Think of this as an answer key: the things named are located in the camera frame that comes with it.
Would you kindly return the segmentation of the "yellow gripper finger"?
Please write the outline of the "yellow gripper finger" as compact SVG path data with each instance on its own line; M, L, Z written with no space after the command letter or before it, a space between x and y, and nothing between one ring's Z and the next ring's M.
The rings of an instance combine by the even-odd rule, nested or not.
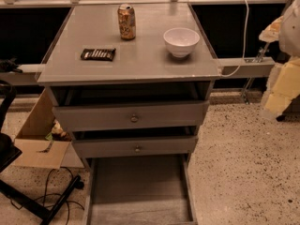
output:
M262 95L262 116L275 120L300 95L300 58L292 57L284 64L276 63L271 69Z

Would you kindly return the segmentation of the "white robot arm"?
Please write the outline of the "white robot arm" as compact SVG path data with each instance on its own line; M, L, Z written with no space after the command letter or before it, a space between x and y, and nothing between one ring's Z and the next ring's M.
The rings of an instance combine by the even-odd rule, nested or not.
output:
M262 96L262 116L274 120L300 95L300 0L294 0L282 16L262 30L259 40L277 41L280 50L291 57L271 69Z

